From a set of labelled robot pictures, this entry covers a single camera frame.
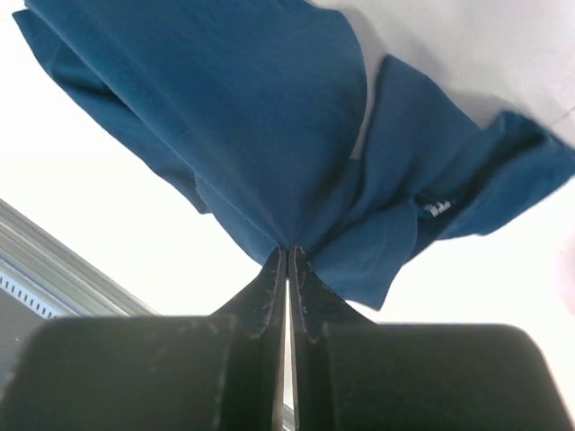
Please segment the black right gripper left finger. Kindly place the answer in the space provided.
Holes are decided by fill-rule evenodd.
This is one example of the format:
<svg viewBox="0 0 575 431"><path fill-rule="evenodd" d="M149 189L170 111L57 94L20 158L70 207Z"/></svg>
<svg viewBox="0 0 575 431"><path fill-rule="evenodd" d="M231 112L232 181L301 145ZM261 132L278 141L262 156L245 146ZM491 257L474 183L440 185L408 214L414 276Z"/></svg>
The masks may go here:
<svg viewBox="0 0 575 431"><path fill-rule="evenodd" d="M209 316L54 320L1 393L4 430L280 430L287 256Z"/></svg>

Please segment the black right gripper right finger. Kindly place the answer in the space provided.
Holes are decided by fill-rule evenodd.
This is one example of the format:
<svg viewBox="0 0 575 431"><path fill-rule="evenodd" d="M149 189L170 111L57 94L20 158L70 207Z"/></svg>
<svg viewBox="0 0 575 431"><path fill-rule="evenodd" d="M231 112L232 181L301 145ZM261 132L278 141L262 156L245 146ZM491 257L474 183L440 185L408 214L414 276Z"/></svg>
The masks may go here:
<svg viewBox="0 0 575 431"><path fill-rule="evenodd" d="M503 324L378 324L288 257L299 430L570 430L535 342Z"/></svg>

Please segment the blue t shirt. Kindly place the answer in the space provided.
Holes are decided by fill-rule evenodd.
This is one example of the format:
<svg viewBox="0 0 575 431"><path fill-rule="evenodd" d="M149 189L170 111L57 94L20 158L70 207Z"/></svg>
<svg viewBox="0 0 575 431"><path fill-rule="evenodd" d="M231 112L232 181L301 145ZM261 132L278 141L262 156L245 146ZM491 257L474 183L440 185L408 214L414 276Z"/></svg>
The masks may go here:
<svg viewBox="0 0 575 431"><path fill-rule="evenodd" d="M301 247L373 309L433 242L492 233L574 174L533 120L480 127L397 57L369 82L347 18L306 1L29 1L13 18L47 75L252 259Z"/></svg>

